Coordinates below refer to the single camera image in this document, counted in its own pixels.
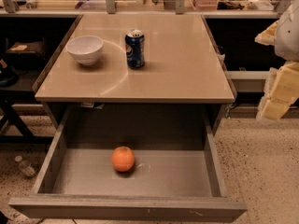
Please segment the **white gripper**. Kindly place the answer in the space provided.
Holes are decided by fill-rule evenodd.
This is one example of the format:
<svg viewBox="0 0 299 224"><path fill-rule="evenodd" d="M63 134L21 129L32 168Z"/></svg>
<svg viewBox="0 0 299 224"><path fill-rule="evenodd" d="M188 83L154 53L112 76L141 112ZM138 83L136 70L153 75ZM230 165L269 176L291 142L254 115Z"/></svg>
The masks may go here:
<svg viewBox="0 0 299 224"><path fill-rule="evenodd" d="M257 34L254 41L273 46L277 56L299 61L299 0L279 0L275 6L278 21ZM299 99L299 62L271 67L258 105L257 120L279 120Z"/></svg>

